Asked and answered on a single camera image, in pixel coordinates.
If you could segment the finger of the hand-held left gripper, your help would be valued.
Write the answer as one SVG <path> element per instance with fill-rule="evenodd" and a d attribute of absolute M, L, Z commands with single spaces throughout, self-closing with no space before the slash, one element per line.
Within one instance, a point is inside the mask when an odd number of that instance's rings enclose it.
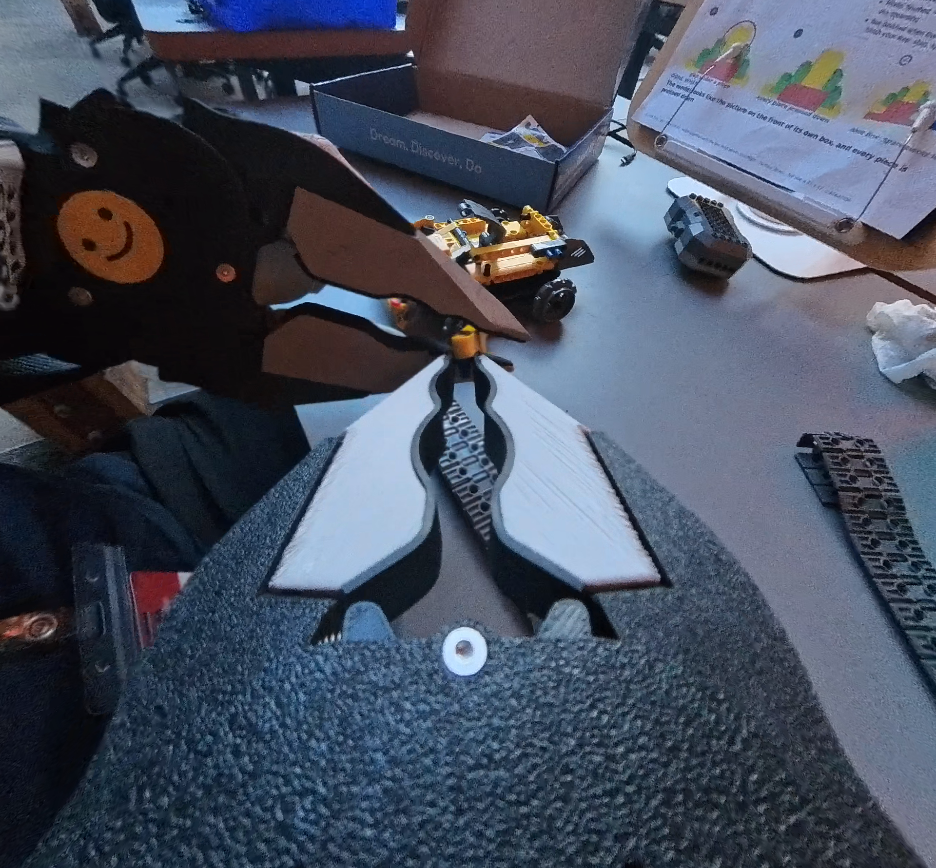
<path fill-rule="evenodd" d="M 529 333 L 484 286 L 425 234 L 384 222 L 298 188 L 285 237 L 256 256 L 253 298 L 283 304 L 312 281 L 373 298 L 406 297 L 437 316 L 462 319 L 486 333 L 524 342 Z"/>
<path fill-rule="evenodd" d="M 364 394 L 391 393 L 440 357 L 446 344 L 316 303 L 274 314 L 261 372 Z"/>

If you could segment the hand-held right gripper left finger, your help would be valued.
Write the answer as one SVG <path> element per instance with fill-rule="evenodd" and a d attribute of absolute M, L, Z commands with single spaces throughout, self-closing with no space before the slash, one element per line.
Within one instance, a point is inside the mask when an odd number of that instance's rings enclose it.
<path fill-rule="evenodd" d="M 396 621 L 431 591 L 442 565 L 429 476 L 444 450 L 450 359 L 428 364 L 352 423 L 291 515 L 267 568 L 267 594 L 331 602 L 305 638 L 341 635 L 350 609 Z"/>

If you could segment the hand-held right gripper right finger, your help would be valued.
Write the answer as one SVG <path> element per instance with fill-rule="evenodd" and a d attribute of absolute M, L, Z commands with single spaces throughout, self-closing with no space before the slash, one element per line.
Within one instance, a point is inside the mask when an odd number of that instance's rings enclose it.
<path fill-rule="evenodd" d="M 618 638 L 598 597 L 655 588 L 659 568 L 590 430 L 493 361 L 474 361 L 489 500 L 488 564 L 537 636 Z"/>

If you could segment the grey toy track strip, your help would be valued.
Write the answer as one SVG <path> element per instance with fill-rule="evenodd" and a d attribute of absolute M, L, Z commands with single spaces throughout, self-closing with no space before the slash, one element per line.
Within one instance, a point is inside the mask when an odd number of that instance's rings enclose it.
<path fill-rule="evenodd" d="M 803 434 L 795 459 L 822 505 L 838 512 L 853 554 L 930 693 L 935 693 L 935 568 L 878 444 Z"/>
<path fill-rule="evenodd" d="M 492 538 L 492 494 L 498 478 L 484 436 L 462 406 L 452 400 L 442 420 L 445 449 L 439 459 L 442 479 L 481 546 Z"/>

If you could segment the small yellow black brick piece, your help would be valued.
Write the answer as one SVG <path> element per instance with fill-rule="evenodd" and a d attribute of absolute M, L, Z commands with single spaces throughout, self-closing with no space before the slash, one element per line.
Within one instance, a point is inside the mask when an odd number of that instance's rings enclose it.
<path fill-rule="evenodd" d="M 442 330 L 448 342 L 448 350 L 454 361 L 459 376 L 464 379 L 473 377 L 474 362 L 485 358 L 503 370 L 513 373 L 515 365 L 507 358 L 494 354 L 488 348 L 488 334 L 458 318 L 448 318 Z"/>

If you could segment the yellow toy brick vehicle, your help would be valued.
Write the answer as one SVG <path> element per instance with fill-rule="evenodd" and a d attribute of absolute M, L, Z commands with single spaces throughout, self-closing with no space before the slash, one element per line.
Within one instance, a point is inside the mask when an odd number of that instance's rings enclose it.
<path fill-rule="evenodd" d="M 587 242 L 530 206 L 511 214 L 464 199 L 456 218 L 426 216 L 414 226 L 500 302 L 522 305 L 537 324 L 568 316 L 578 290 L 566 271 L 594 262 Z"/>

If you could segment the person's dark clothing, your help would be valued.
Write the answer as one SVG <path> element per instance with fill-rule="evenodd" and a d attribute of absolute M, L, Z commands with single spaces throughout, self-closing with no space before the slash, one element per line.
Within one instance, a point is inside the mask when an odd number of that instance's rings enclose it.
<path fill-rule="evenodd" d="M 136 418 L 98 452 L 2 464 L 1 617 L 73 607 L 77 547 L 122 548 L 129 571 L 192 571 L 307 454 L 292 406 L 199 392 Z M 1 865 L 21 866 L 95 756 L 72 640 L 2 658 Z"/>

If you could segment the wooden table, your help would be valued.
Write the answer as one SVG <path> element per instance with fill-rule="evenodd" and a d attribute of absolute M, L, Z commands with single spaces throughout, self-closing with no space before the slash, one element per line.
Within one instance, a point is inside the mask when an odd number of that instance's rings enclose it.
<path fill-rule="evenodd" d="M 403 65 L 418 47 L 405 29 L 232 32 L 175 21 L 143 23 L 142 31 L 165 63 L 232 63 L 309 83 Z"/>

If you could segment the small plastic parts packet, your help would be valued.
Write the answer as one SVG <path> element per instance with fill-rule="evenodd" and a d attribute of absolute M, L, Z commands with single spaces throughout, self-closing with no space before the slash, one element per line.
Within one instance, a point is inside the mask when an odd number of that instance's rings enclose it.
<path fill-rule="evenodd" d="M 485 133 L 481 142 L 549 162 L 561 160 L 567 153 L 567 148 L 556 142 L 532 116 L 526 116 L 509 131 Z"/>

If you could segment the black office chair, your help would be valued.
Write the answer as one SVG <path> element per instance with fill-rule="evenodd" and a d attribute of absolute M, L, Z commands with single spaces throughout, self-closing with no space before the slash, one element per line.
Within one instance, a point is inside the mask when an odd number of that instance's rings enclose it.
<path fill-rule="evenodd" d="M 118 79 L 115 92 L 117 96 L 127 101 L 127 86 L 130 82 L 139 81 L 144 87 L 151 88 L 154 84 L 153 72 L 158 69 L 166 70 L 167 65 L 155 55 L 149 55 L 135 66 L 130 66 L 129 52 L 134 43 L 143 44 L 143 28 L 137 16 L 132 0 L 91 0 L 98 15 L 111 26 L 97 36 L 88 39 L 88 47 L 93 58 L 100 58 L 99 47 L 112 39 L 121 38 L 121 62 L 127 71 Z"/>

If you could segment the blue cardboard box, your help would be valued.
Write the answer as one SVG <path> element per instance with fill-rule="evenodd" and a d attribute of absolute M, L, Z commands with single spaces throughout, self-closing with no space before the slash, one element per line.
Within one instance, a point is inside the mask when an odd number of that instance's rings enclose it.
<path fill-rule="evenodd" d="M 485 199 L 554 212 L 599 158 L 652 0 L 411 0 L 414 60 L 315 84 L 322 136 Z M 532 116 L 566 155 L 481 142 Z"/>

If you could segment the small black red device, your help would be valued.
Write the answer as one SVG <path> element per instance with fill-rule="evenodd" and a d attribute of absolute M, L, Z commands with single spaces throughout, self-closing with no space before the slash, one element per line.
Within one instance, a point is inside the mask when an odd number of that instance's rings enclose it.
<path fill-rule="evenodd" d="M 141 653 L 155 644 L 188 571 L 130 571 L 124 550 L 81 545 L 73 550 L 73 619 L 84 706 L 95 717 L 116 710 Z"/>

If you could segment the grey brick block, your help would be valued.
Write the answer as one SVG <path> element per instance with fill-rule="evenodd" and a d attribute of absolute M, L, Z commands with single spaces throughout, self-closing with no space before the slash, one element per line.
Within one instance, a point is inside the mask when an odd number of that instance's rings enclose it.
<path fill-rule="evenodd" d="M 675 199 L 664 216 L 679 261 L 708 277 L 729 279 L 754 256 L 724 205 L 697 193 Z"/>

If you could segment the white stand base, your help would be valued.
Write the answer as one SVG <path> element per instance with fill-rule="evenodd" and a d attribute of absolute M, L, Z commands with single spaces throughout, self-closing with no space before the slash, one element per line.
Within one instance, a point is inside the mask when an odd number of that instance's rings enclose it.
<path fill-rule="evenodd" d="M 781 276 L 811 280 L 868 270 L 831 246 L 687 176 L 671 179 L 666 190 L 674 199 L 697 194 L 718 202 L 749 240 L 755 259 Z"/>

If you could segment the crumpled white tissue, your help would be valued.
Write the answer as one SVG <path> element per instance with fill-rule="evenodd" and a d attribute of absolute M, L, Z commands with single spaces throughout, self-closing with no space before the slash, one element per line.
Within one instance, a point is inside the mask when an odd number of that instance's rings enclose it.
<path fill-rule="evenodd" d="M 877 302 L 869 311 L 872 351 L 892 383 L 921 380 L 935 389 L 935 308 L 909 299 Z"/>

